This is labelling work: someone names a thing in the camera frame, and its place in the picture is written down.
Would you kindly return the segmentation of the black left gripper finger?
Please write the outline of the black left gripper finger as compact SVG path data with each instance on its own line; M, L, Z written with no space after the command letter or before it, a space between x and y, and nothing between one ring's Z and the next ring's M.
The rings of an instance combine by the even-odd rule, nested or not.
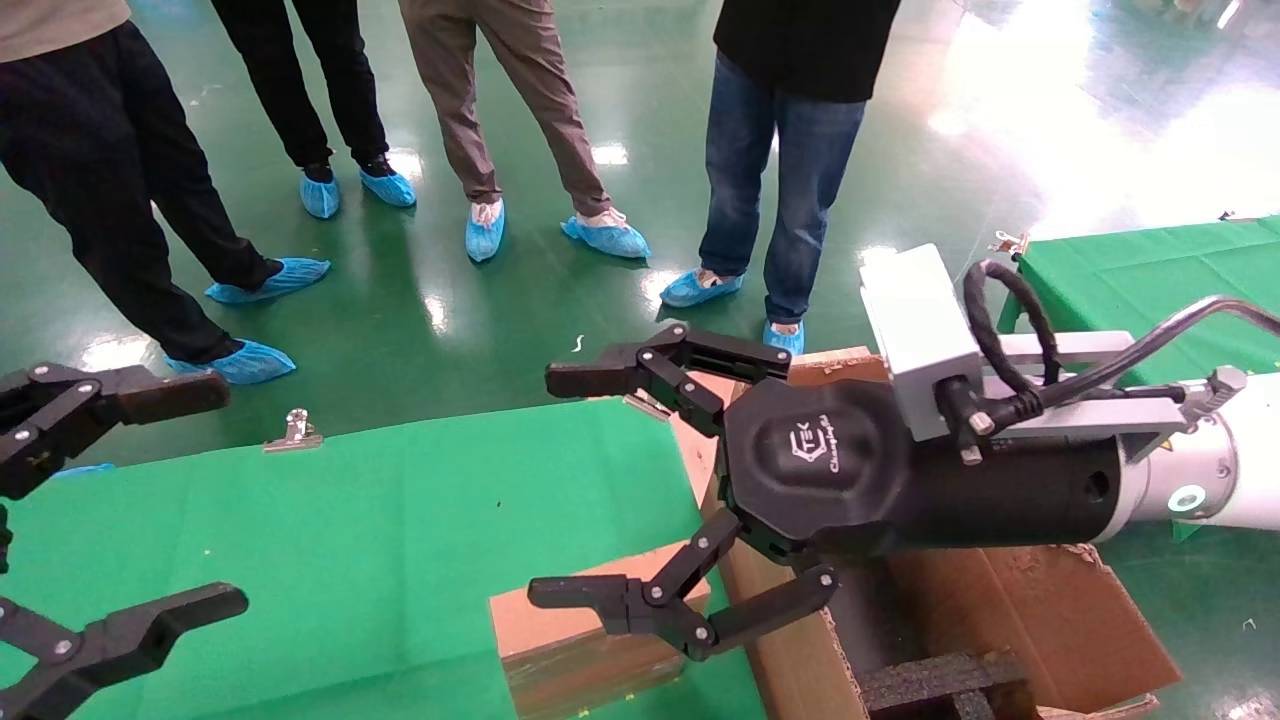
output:
M23 500L118 425L211 413L230 402L214 372L161 378L145 366L82 372L46 363L1 387L1 496Z
M1 639L35 665L1 692L5 719L68 719L97 692L159 670L187 632L244 614L247 594L211 583L110 612L73 632L3 598Z

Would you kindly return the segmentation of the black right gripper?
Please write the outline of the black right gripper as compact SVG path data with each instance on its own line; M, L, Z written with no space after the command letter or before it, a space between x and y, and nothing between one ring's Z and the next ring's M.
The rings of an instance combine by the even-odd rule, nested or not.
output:
M696 611L689 593L742 534L771 557L1076 544L1098 539L1117 511L1115 439L1000 441L968 465L948 437L914 439L886 383L791 386L791 363L786 348L677 323L588 363L548 364L556 398L649 397L701 436L723 433L732 511L713 514L649 580L538 577L529 602L589 609L608 635L654 635L700 662L820 611L837 591L835 569L818 564L709 616ZM753 387L726 409L694 372Z

